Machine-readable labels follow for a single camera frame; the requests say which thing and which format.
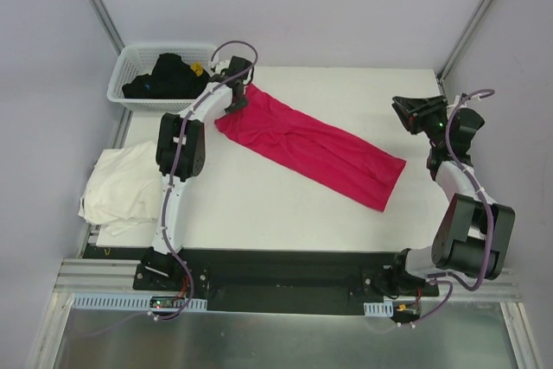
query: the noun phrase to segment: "gray wall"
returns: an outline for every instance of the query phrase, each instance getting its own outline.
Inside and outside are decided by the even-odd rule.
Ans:
[[[474,162],[486,190],[517,211],[508,261],[546,367],[553,365],[553,1],[497,0],[448,77],[449,94],[497,90]]]
[[[87,0],[0,10],[0,366],[16,369],[75,254],[79,194],[120,110],[105,98],[116,54]]]
[[[126,44],[246,39],[270,66],[438,69],[479,0],[104,0]]]

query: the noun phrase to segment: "black cloth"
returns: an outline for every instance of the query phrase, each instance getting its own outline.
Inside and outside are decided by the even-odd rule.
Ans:
[[[123,86],[126,99],[197,99],[209,74],[198,76],[177,54],[161,54],[152,74],[138,75]]]

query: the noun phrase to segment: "white cloth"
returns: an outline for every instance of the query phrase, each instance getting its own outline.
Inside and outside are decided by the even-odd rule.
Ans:
[[[118,234],[133,224],[157,219],[161,200],[154,142],[104,150],[80,198],[79,216],[93,225],[110,224]]]

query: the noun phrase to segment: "red cloth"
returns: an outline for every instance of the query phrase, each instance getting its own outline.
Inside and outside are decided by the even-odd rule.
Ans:
[[[219,131],[274,162],[384,211],[405,160],[293,110],[254,85],[248,86],[246,97],[244,109],[215,121]]]

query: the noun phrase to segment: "white plastic basket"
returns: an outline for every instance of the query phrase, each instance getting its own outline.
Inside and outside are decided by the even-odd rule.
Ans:
[[[142,43],[125,47],[113,69],[107,98],[120,103],[132,111],[179,112],[187,108],[192,99],[126,99],[123,86],[137,75],[151,73],[160,54],[172,53],[181,56],[188,65],[199,62],[209,70],[208,63],[215,47],[193,43]]]

